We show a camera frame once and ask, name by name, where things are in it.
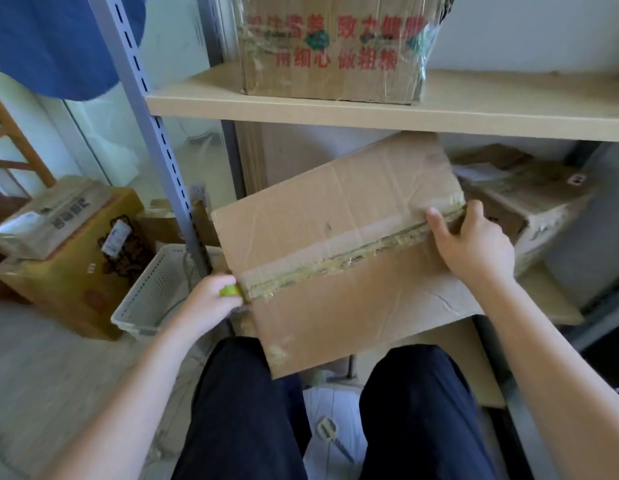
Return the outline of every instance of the person's left hand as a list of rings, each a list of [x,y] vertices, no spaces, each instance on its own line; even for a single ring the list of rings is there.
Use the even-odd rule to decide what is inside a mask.
[[[219,296],[227,285],[235,285],[233,274],[212,274],[196,285],[177,315],[167,326],[194,343],[241,305],[241,296]]]

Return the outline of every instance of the person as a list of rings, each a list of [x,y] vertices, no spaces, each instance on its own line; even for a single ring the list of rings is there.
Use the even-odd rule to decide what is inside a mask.
[[[427,222],[443,260],[490,318],[560,473],[619,479],[619,396],[514,280],[514,250],[501,228],[484,217],[480,201],[468,203],[458,235],[435,209]],[[106,409],[39,478],[137,478],[190,346],[241,305],[237,296],[218,295],[235,282],[231,275],[205,278]],[[304,425],[289,419],[275,383],[257,339],[221,341],[195,391],[172,478],[306,478],[303,440],[295,436]],[[467,383],[437,347],[391,350],[363,389],[360,412],[369,444],[363,479],[495,478]]]

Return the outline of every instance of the forearm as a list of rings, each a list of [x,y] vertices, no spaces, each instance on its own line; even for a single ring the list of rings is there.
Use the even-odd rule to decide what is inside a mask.
[[[619,396],[512,279],[472,290],[490,317],[557,466],[569,479],[619,479]]]
[[[106,409],[40,478],[138,478],[190,345],[172,331],[159,334]]]

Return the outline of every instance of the leg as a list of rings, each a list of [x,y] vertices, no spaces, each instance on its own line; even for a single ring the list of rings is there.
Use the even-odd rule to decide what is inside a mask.
[[[362,479],[496,480],[470,388],[441,348],[392,349],[374,367],[360,410],[368,441]]]
[[[302,400],[300,381],[297,385]],[[257,339],[221,340],[202,371],[172,480],[306,478],[288,415],[295,389],[293,376],[272,380]],[[302,420],[293,424],[299,435]],[[303,450],[312,434],[306,416],[305,427]]]

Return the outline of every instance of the white label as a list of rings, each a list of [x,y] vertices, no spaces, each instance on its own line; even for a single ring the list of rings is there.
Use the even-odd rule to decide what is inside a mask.
[[[0,225],[0,234],[24,234],[36,229],[44,220],[45,217],[38,212],[26,212],[18,217],[3,222]]]
[[[466,178],[471,182],[485,182],[510,176],[508,171],[499,170],[487,162],[473,163],[472,165],[453,165],[452,171],[457,177]]]
[[[583,184],[586,181],[586,179],[587,179],[587,175],[584,175],[583,173],[575,173],[574,175],[568,178],[568,183],[570,185],[574,185],[577,187]]]
[[[117,220],[116,224],[112,227],[112,231],[107,236],[101,251],[112,258],[117,257],[118,253],[121,252],[122,245],[125,244],[125,239],[127,239],[130,232],[131,227],[129,227],[124,221],[120,219]]]

